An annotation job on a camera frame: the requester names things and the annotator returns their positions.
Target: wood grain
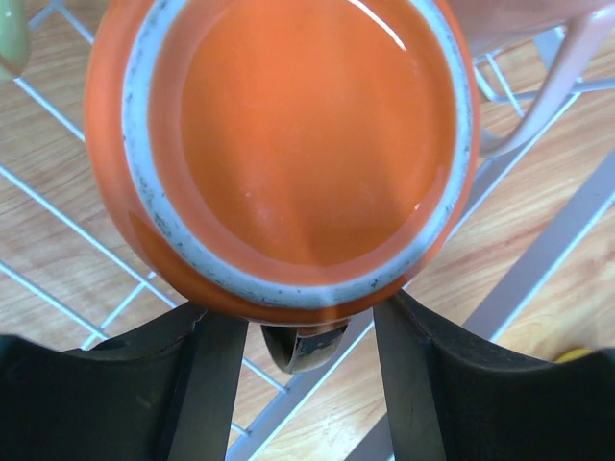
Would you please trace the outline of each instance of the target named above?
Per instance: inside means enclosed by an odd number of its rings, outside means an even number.
[[[108,0],[68,0],[95,32]],[[46,5],[27,2],[31,15]],[[89,45],[58,13],[33,34],[25,79],[78,127]],[[586,78],[615,75],[615,36],[600,50]],[[530,42],[497,57],[513,89],[536,89],[545,69]],[[495,85],[493,73],[485,75]],[[509,131],[510,107],[482,106],[484,124]],[[515,167],[409,292],[462,322],[507,269],[615,147],[615,92],[583,95]],[[120,255],[141,275],[149,269],[126,246],[105,212],[85,147],[14,84],[0,85],[0,163]],[[95,324],[103,322],[138,282],[34,203],[0,180],[0,259]],[[183,298],[163,280],[153,283],[174,302]],[[79,347],[88,331],[7,277],[0,277],[0,330],[59,350]],[[565,261],[501,344],[543,358],[574,346],[615,346],[615,208]],[[148,290],[109,328],[135,328],[169,306]],[[258,326],[249,329],[246,357],[282,384],[289,376],[268,356]],[[247,426],[276,394],[243,368],[234,420]],[[379,359],[371,332],[281,431],[259,459],[343,459],[384,413]],[[236,438],[232,433],[231,441]]]

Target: green mug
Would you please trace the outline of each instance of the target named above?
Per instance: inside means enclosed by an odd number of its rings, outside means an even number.
[[[23,72],[30,57],[30,31],[22,0],[0,0],[0,82]]]

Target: yellow object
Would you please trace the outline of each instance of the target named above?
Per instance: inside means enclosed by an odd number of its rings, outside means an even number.
[[[583,349],[583,348],[573,349],[573,350],[571,350],[569,352],[564,353],[559,358],[557,358],[555,363],[570,362],[572,360],[576,360],[578,358],[584,357],[585,355],[588,355],[591,352],[593,352],[591,349]]]
[[[22,0],[0,0],[0,82],[23,72],[30,57],[30,31]]]

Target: white wire grid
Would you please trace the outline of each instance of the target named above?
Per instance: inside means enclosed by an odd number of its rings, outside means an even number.
[[[31,18],[29,25],[31,30],[37,29],[51,14],[59,12],[69,24],[86,40],[91,44],[94,40],[93,34],[87,29],[87,27],[77,19],[77,17],[64,5],[63,0],[51,0],[49,5],[40,10],[34,17]],[[555,31],[559,39],[563,37],[562,31]],[[498,66],[495,57],[497,53],[487,55],[477,63],[487,62],[491,67],[491,71],[496,76],[499,85],[504,94],[499,93],[493,88],[493,86],[487,82],[483,73],[476,68],[476,76],[480,85],[480,89],[484,96],[491,102],[498,104],[507,104],[512,106],[519,117],[524,116],[524,111],[520,102],[531,100],[535,97],[536,92],[523,92],[514,93],[508,84],[506,78],[500,67]],[[72,134],[74,134],[82,142],[85,141],[83,131],[77,127],[73,122],[69,120],[59,109],[54,107],[42,94],[40,94],[36,88],[30,85],[25,79],[17,79],[15,83],[27,93],[33,100],[39,103],[46,111],[52,114],[60,123],[62,123]],[[572,95],[566,103],[565,107],[553,118],[549,126],[554,120],[563,113],[565,109],[570,107],[574,101],[578,98],[578,94],[583,91],[596,91],[600,89],[610,89],[615,87],[615,79],[604,79],[595,82],[583,82],[579,79],[575,91],[576,94]],[[514,159],[512,159],[506,168],[502,169],[501,174],[496,175],[489,180],[489,184],[482,190],[482,193],[471,199],[471,203],[466,209],[464,217],[461,219],[457,228],[467,219],[467,217],[476,209],[480,202],[489,194],[489,192],[495,187],[495,185],[505,176],[510,170],[512,165],[518,161],[518,159],[527,151],[520,152]],[[482,170],[486,171],[489,168],[489,162],[486,162]],[[48,212],[54,215],[57,219],[62,221],[65,225],[79,234],[86,242],[95,247],[99,252],[108,257],[114,264],[119,266],[133,279],[135,279],[135,288],[129,293],[129,295],[112,311],[107,319],[100,325],[95,325],[83,315],[62,303],[53,295],[36,285],[31,280],[25,278],[19,272],[15,271],[8,264],[5,264],[0,260],[0,271],[21,284],[23,287],[32,291],[43,300],[55,307],[59,312],[66,315],[74,322],[78,323],[82,327],[86,328],[90,335],[81,345],[82,349],[89,349],[96,341],[109,339],[109,335],[106,333],[109,326],[117,319],[117,317],[130,305],[130,303],[144,290],[149,290],[155,296],[160,298],[170,308],[175,307],[175,303],[162,291],[160,291],[153,283],[152,280],[156,276],[155,273],[150,273],[147,277],[139,274],[124,260],[114,254],[109,248],[95,238],[91,233],[87,232],[83,227],[71,220],[66,214],[60,211],[56,206],[45,199],[41,194],[37,193],[30,185],[18,178],[12,171],[0,164],[0,175],[6,180],[14,184],[17,188],[27,194],[33,201],[44,207]],[[261,368],[255,365],[247,358],[243,358],[243,366],[251,370],[258,376],[260,376],[266,383],[272,386],[277,396],[270,402],[269,406],[263,410],[263,412],[248,426],[242,427],[233,423],[232,430],[239,435],[238,440],[234,446],[230,449],[228,458],[243,460],[252,459],[255,457],[268,443],[273,436],[282,428],[282,426],[292,417],[292,415],[298,410],[298,408],[306,401],[306,399],[317,389],[318,386],[324,382],[324,380],[332,373],[335,367],[350,353],[352,348],[358,344],[361,338],[371,329],[373,322],[371,321],[371,314],[359,316],[355,319],[351,331],[351,334],[347,334],[348,339],[342,344],[340,351],[333,359],[331,364],[316,373],[306,374],[305,376],[294,377],[285,386],[280,384],[276,379],[265,373]]]

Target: wire rack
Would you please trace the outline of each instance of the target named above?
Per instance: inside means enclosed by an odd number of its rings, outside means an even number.
[[[63,20],[67,21],[74,30],[83,38],[83,40],[91,45],[94,36],[93,33],[80,21],[69,7],[65,6],[62,0],[52,0],[48,5],[43,6],[30,19],[29,25],[34,32],[41,27],[52,15],[60,14]],[[563,32],[559,29],[548,31],[542,36],[534,39],[536,49],[540,54],[541,59],[549,67],[553,62],[554,54],[564,37]],[[524,116],[524,103],[530,102],[535,97],[535,91],[517,92],[508,84],[503,70],[497,62],[498,53],[488,55],[476,61],[476,76],[480,85],[480,89],[484,97],[491,101],[494,105],[500,105],[506,108],[513,108],[517,116]],[[58,109],[50,100],[43,96],[37,88],[28,82],[26,78],[20,78],[14,82],[23,92],[30,98],[36,101],[44,110],[53,115],[72,135],[84,142],[85,136],[82,129],[71,121],[70,117],[62,110]],[[593,82],[584,82],[579,79],[575,92],[570,95],[566,104],[562,107],[559,113],[553,118],[548,127],[545,127],[542,132],[535,137],[529,144],[510,153],[503,158],[488,160],[482,164],[475,186],[472,191],[468,206],[466,207],[463,217],[457,224],[455,231],[465,222],[472,212],[480,205],[485,197],[493,190],[496,184],[510,171],[510,169],[520,160],[520,158],[529,150],[536,140],[551,126],[551,124],[578,98],[578,95],[583,91],[605,90],[615,87],[615,79],[603,79]],[[42,206],[46,212],[51,213],[56,219],[60,220],[65,226],[74,231],[80,238],[84,239],[87,244],[95,248],[97,252],[105,256],[112,264],[115,264],[122,271],[128,274],[134,280],[134,288],[114,308],[109,315],[101,323],[94,323],[88,319],[83,313],[62,302],[53,294],[49,293],[34,281],[25,277],[20,271],[13,269],[9,264],[0,260],[0,271],[7,277],[22,285],[27,290],[36,294],[45,302],[57,309],[61,314],[70,318],[73,322],[85,328],[89,336],[81,344],[84,350],[90,349],[95,344],[110,337],[110,328],[116,322],[118,317],[126,311],[126,309],[135,301],[135,299],[143,292],[150,292],[157,297],[162,303],[169,308],[177,305],[177,299],[171,296],[168,290],[160,288],[156,284],[157,276],[155,273],[143,275],[136,270],[133,265],[120,257],[109,246],[103,244],[92,232],[87,231],[84,226],[76,220],[71,219],[67,214],[62,212],[59,207],[55,206],[50,200],[45,198],[43,194],[36,191],[25,181],[20,179],[13,171],[4,165],[0,164],[0,175],[5,180],[13,184],[15,187],[25,193],[29,200]],[[598,206],[594,213],[587,218],[587,222],[582,223],[579,228],[578,235],[585,235],[592,224],[605,210],[604,206]],[[562,255],[569,251],[571,246],[564,245],[565,248],[560,252]],[[535,292],[536,286],[540,286],[544,282],[544,277],[538,277],[534,283],[526,287],[527,291]],[[469,321],[469,328],[478,332],[484,337],[497,339],[498,335],[509,325],[515,315],[518,315],[520,306],[524,302],[511,303],[510,306],[504,309],[501,315],[487,316],[484,312],[492,312],[492,307],[489,305],[483,309],[478,309],[477,314]],[[265,406],[254,420],[247,425],[233,423],[232,430],[234,432],[233,439],[236,439],[230,447],[227,458],[231,460],[246,460],[252,459],[271,441],[271,439],[281,430],[285,423],[296,413],[301,405],[315,392],[315,390],[331,375],[335,368],[344,360],[350,351],[358,344],[365,334],[372,328],[373,321],[371,312],[365,312],[358,315],[352,322],[348,332],[343,340],[343,343],[332,359],[332,361],[319,370],[310,372],[301,376],[295,376],[290,381],[282,383],[280,379],[271,376],[271,373],[266,373],[261,367],[257,366],[248,358],[243,359],[243,367],[249,373],[256,374],[262,379],[262,382],[269,386],[273,391],[272,400]]]

